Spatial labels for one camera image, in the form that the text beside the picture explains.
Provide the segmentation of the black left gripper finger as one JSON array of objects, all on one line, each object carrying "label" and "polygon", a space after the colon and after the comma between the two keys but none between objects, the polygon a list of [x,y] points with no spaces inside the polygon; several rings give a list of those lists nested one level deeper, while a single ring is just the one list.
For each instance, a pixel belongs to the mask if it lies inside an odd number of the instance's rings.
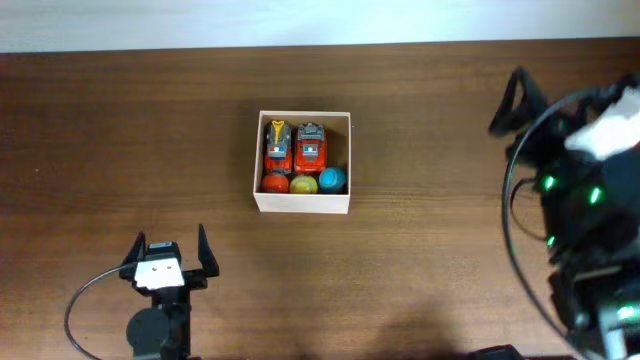
[{"label": "black left gripper finger", "polygon": [[135,262],[139,262],[144,259],[146,251],[146,237],[143,232],[139,232],[131,249],[125,256],[122,264],[127,265]]},{"label": "black left gripper finger", "polygon": [[198,225],[198,261],[201,267],[198,272],[206,277],[218,277],[220,275],[219,264],[209,245],[205,228],[202,224]]}]

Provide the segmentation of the red toy fire truck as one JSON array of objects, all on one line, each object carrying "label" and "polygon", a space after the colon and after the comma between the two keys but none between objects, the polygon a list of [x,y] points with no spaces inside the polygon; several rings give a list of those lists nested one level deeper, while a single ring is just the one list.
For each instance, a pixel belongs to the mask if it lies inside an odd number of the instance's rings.
[{"label": "red toy fire truck", "polygon": [[318,173],[327,167],[325,129],[319,123],[298,126],[294,168],[298,174]]}]

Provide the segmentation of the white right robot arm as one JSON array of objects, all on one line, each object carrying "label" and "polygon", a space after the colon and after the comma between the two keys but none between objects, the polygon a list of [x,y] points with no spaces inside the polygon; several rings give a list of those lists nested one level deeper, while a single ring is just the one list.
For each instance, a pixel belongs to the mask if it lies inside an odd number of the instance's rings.
[{"label": "white right robot arm", "polygon": [[[544,321],[586,359],[639,356],[639,76],[549,102],[523,67],[513,70],[489,125],[509,134],[501,189],[506,251],[523,290]],[[553,270],[550,315],[516,258],[510,223],[523,180],[535,171],[540,241]]]}]

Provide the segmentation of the white cardboard box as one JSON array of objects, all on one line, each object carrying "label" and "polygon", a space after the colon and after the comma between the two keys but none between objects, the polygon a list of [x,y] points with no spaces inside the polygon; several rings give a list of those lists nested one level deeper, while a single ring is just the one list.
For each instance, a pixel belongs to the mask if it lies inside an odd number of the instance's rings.
[{"label": "white cardboard box", "polygon": [[[278,194],[261,190],[264,175],[267,123],[284,120],[293,130],[300,124],[319,123],[328,137],[328,165],[340,167],[346,174],[342,191],[337,194]],[[257,122],[253,196],[261,212],[347,214],[351,200],[352,124],[349,112],[261,110]]]}]

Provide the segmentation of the red toy truck yellow crane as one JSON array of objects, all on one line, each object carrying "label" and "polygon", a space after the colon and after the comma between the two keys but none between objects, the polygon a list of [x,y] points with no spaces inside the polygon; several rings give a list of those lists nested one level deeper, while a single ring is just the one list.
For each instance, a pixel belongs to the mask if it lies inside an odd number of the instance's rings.
[{"label": "red toy truck yellow crane", "polygon": [[290,174],[293,169],[292,129],[283,120],[267,126],[264,166],[267,172]]}]

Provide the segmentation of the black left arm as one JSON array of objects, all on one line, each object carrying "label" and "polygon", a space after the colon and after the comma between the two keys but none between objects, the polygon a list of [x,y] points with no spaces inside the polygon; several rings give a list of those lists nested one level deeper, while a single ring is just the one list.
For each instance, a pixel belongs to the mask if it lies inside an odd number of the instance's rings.
[{"label": "black left arm", "polygon": [[198,227],[197,257],[200,266],[182,268],[175,242],[146,242],[139,233],[122,262],[119,277],[151,299],[151,305],[128,322],[126,339],[135,359],[188,359],[191,356],[191,293],[208,287],[220,275],[205,228]]}]

